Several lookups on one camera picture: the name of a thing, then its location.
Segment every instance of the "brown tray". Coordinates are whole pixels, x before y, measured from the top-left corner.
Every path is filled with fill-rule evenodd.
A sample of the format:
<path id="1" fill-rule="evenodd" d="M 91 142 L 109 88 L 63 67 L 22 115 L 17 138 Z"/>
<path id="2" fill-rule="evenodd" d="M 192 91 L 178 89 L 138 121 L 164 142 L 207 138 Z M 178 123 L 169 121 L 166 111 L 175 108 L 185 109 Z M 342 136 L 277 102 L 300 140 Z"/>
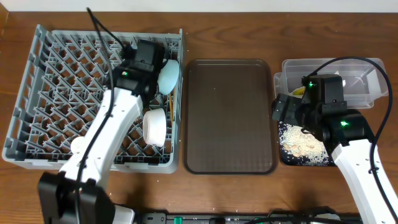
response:
<path id="1" fill-rule="evenodd" d="M 262 60 L 194 60 L 183 163 L 193 174 L 270 174 L 278 164 L 272 76 Z"/>

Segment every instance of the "green tape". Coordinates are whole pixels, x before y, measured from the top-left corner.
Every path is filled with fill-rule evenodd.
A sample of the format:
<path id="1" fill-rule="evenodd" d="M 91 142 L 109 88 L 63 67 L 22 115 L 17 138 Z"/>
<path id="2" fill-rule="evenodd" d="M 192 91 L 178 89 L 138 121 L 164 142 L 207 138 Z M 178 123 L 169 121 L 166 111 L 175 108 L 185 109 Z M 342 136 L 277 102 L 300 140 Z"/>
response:
<path id="1" fill-rule="evenodd" d="M 257 220 L 257 219 L 261 219 L 261 218 L 255 218 L 254 220 Z M 174 224 L 175 224 L 175 221 L 174 221 Z M 263 223 L 258 223 L 258 224 L 263 224 Z"/>
<path id="2" fill-rule="evenodd" d="M 182 217 L 175 217 L 174 224 L 182 224 Z"/>

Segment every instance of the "gray plastic crate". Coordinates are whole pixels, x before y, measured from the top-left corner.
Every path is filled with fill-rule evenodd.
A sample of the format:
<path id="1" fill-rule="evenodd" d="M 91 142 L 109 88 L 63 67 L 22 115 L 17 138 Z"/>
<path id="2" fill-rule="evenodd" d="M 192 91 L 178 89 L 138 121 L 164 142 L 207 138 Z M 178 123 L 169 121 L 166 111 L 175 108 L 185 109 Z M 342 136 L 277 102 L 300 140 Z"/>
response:
<path id="1" fill-rule="evenodd" d="M 101 34 L 108 55 L 99 50 L 96 32 L 49 32 L 37 26 L 2 151 L 5 161 L 28 169 L 59 169 L 72 156 L 71 141 L 85 135 L 101 104 L 107 76 L 105 57 L 109 57 L 112 68 L 122 62 L 121 46 L 107 33 Z M 172 113 L 169 96 L 157 95 L 150 103 L 150 110 L 163 108 L 166 112 L 165 146 L 144 142 L 142 114 L 126 134 L 112 170 L 172 173 L 178 166 L 180 147 L 183 32 L 180 29 L 179 34 L 113 34 L 133 47 L 139 39 L 161 43 L 170 58 L 178 60 L 180 74 L 172 95 Z"/>

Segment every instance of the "green light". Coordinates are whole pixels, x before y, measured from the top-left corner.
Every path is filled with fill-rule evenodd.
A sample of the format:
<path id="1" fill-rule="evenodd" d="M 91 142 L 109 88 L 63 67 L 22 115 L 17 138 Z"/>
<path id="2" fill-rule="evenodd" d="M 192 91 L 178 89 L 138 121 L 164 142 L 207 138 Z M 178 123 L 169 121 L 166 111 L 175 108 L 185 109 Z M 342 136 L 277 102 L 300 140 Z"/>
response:
<path id="1" fill-rule="evenodd" d="M 347 122 L 345 122 L 345 121 L 342 121 L 342 122 L 340 122 L 340 124 L 342 125 L 342 127 L 345 127 L 345 126 L 347 126 L 347 125 L 348 125 L 348 123 L 347 123 Z"/>

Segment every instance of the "wood grain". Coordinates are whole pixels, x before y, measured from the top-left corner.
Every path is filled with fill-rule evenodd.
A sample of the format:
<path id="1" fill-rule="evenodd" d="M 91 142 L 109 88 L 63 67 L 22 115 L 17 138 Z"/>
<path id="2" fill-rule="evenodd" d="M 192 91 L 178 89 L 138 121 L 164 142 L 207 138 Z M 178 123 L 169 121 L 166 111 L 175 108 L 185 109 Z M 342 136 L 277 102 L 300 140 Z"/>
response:
<path id="1" fill-rule="evenodd" d="M 114 31 L 176 33 L 183 28 L 187 37 L 187 62 L 197 58 L 258 58 L 266 61 L 275 74 L 288 58 L 378 57 L 393 84 L 392 114 L 398 113 L 398 14 L 102 12 L 96 15 Z M 86 13 L 9 14 L 0 41 L 0 145 L 4 144 L 37 24 L 50 30 L 93 30 Z M 362 110 L 373 131 L 377 131 L 386 106 L 387 98 L 383 98 L 372 109 Z M 392 116 L 378 144 L 395 189 L 398 188 L 397 127 L 398 118 Z M 269 176 L 210 176 L 188 173 L 181 158 L 180 154 L 178 170 L 173 174 L 112 172 L 108 188 L 111 199 L 139 211 L 158 209 L 173 213 L 267 213 L 273 208 L 300 210 L 326 205 L 337 212 L 358 212 L 336 167 L 291 167 L 280 163 Z M 42 223 L 36 190 L 41 174 L 42 170 L 27 170 L 0 161 L 0 223 Z"/>

